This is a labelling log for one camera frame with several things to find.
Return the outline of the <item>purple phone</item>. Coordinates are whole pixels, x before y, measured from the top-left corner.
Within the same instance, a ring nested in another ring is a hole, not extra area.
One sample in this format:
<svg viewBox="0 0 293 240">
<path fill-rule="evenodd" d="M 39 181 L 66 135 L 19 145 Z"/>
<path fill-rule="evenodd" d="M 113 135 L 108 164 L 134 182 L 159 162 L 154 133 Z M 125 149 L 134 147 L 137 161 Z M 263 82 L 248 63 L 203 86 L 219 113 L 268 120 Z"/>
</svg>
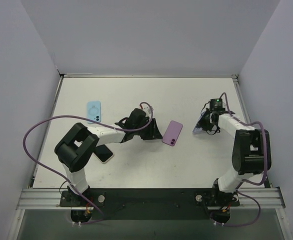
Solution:
<svg viewBox="0 0 293 240">
<path fill-rule="evenodd" d="M 174 120 L 171 120 L 163 135 L 162 143 L 174 147 L 177 143 L 179 135 L 182 131 L 183 124 Z"/>
</svg>

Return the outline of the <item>lavender phone case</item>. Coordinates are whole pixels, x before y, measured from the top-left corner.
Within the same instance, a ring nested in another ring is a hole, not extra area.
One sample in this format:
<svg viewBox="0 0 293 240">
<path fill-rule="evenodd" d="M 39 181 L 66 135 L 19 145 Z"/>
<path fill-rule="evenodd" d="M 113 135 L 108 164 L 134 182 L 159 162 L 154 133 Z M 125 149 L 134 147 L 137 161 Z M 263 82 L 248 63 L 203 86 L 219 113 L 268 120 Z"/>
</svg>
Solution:
<svg viewBox="0 0 293 240">
<path fill-rule="evenodd" d="M 207 118 L 208 114 L 204 111 L 200 113 L 199 119 L 197 120 L 195 127 L 192 130 L 193 135 L 198 135 L 202 131 L 207 131 L 210 125 L 210 121 Z"/>
</svg>

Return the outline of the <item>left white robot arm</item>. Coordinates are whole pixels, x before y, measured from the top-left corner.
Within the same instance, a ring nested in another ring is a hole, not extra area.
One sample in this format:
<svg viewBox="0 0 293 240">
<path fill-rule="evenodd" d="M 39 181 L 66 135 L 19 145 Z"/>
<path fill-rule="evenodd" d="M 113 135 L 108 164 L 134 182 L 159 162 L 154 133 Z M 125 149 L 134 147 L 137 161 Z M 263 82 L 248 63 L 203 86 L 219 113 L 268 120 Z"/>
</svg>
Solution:
<svg viewBox="0 0 293 240">
<path fill-rule="evenodd" d="M 78 206 L 89 201 L 89 184 L 85 166 L 98 147 L 113 143 L 125 143 L 139 136 L 143 141 L 161 140 L 156 119 L 149 107 L 135 108 L 128 117 L 110 127 L 87 127 L 78 122 L 66 133 L 54 149 L 58 160 L 70 180 L 71 200 Z"/>
</svg>

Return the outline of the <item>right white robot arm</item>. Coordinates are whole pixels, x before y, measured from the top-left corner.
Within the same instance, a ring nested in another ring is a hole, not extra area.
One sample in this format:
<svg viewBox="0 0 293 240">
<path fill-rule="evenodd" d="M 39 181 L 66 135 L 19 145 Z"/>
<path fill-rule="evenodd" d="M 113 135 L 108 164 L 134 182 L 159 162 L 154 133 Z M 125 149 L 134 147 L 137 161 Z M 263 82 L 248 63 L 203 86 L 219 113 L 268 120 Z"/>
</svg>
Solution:
<svg viewBox="0 0 293 240">
<path fill-rule="evenodd" d="M 271 168 L 269 132 L 260 122 L 241 121 L 221 98 L 213 98 L 203 106 L 196 127 L 213 136 L 226 131 L 234 140 L 231 167 L 216 180 L 220 192 L 233 193 L 243 183 L 261 186 Z"/>
</svg>

